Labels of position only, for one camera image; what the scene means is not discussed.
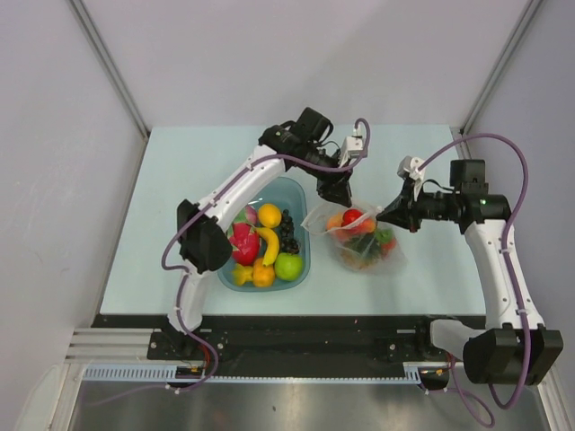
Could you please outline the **small toy pineapple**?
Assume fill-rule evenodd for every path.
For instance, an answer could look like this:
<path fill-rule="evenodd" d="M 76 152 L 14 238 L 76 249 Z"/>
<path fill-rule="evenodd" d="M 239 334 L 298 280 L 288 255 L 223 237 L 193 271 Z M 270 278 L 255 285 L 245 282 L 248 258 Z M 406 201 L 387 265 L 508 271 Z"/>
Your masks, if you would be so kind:
<path fill-rule="evenodd" d="M 368 270 L 381 259 L 381 249 L 373 233 L 351 237 L 339 248 L 339 257 L 343 264 L 355 271 Z"/>

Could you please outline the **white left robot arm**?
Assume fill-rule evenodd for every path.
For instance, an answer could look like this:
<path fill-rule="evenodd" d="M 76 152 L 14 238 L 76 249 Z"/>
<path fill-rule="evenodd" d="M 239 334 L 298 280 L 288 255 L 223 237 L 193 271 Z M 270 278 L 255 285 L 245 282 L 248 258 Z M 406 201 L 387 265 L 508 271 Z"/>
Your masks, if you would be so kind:
<path fill-rule="evenodd" d="M 222 185 L 197 203 L 183 200 L 176 209 L 177 232 L 161 258 L 164 270 L 181 272 L 168 322 L 174 330 L 166 346 L 178 358 L 193 356 L 199 338 L 192 332 L 202 321 L 207 288 L 204 278 L 221 269 L 232 256 L 227 230 L 255 194 L 296 166 L 316 178 L 318 196 L 351 206 L 352 166 L 338 155 L 319 149 L 333 124 L 306 108 L 295 121 L 266 128 L 248 159 Z"/>

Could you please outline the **red toy wax apple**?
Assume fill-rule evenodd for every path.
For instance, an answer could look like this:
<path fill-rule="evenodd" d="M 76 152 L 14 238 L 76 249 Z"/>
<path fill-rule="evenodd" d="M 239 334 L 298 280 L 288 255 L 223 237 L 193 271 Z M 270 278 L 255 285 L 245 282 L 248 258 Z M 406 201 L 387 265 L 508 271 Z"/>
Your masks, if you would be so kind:
<path fill-rule="evenodd" d="M 362 217 L 363 215 L 364 213 L 359 209 L 356 208 L 348 209 L 342 215 L 341 226 L 347 226 L 353 224 L 354 222 L 359 220 L 359 218 Z"/>

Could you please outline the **clear polka dot zip bag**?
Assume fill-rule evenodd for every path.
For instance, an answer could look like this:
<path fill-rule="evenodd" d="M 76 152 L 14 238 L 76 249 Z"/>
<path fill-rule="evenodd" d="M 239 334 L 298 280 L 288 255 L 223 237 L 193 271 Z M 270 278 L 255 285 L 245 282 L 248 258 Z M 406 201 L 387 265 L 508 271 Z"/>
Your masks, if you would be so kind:
<path fill-rule="evenodd" d="M 377 207 L 357 201 L 352 207 L 323 202 L 305 216 L 301 226 L 325 239 L 330 254 L 351 271 L 394 274 L 406 264 L 390 224 L 376 220 Z"/>

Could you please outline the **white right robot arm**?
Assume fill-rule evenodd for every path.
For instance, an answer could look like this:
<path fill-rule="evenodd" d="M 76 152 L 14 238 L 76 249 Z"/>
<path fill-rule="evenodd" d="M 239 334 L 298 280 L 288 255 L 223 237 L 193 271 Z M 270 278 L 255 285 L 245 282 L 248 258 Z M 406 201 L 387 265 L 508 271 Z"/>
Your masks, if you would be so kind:
<path fill-rule="evenodd" d="M 455 223 L 469 246 L 485 302 L 483 330 L 459 320 L 435 319 L 416 335 L 414 348 L 425 360 L 445 351 L 464 363 L 476 384 L 539 384 L 562 352 L 558 330 L 548 330 L 532 302 L 513 251 L 511 209 L 502 195 L 491 194 L 483 160 L 450 164 L 448 192 L 422 189 L 423 160 L 405 157 L 398 168 L 403 180 L 399 196 L 377 220 L 412 233 L 424 220 Z"/>

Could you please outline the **toy peach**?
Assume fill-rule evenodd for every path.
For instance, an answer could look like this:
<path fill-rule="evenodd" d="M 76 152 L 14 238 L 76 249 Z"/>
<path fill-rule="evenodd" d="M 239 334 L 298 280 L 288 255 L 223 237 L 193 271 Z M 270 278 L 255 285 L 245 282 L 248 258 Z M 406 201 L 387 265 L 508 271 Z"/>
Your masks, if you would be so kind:
<path fill-rule="evenodd" d="M 332 215 L 326 224 L 326 231 L 327 232 L 336 232 L 342 229 L 343 223 L 343 213 L 339 212 L 335 215 Z"/>

